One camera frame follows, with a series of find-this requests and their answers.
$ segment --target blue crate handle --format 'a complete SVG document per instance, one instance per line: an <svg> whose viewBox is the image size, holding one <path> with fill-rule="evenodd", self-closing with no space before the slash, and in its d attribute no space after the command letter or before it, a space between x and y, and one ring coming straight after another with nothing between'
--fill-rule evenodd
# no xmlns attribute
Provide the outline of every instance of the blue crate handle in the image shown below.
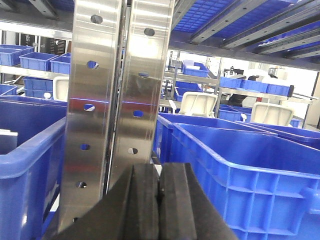
<svg viewBox="0 0 320 240"><path fill-rule="evenodd" d="M306 211L309 214L320 215L320 190L307 187L302 191L302 195L306 200Z"/></svg>

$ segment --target metal shelf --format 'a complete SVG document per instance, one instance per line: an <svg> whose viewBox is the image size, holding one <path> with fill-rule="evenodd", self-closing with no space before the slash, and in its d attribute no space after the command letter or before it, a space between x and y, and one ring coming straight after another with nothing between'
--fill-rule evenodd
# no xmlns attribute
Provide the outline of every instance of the metal shelf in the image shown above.
<svg viewBox="0 0 320 240"><path fill-rule="evenodd" d="M2 74L11 74L19 75L25 77L35 77L41 79L54 79L55 77L66 77L68 74L55 73L51 71L39 71L33 69L22 68L18 66L4 66L0 65L0 73Z"/></svg>

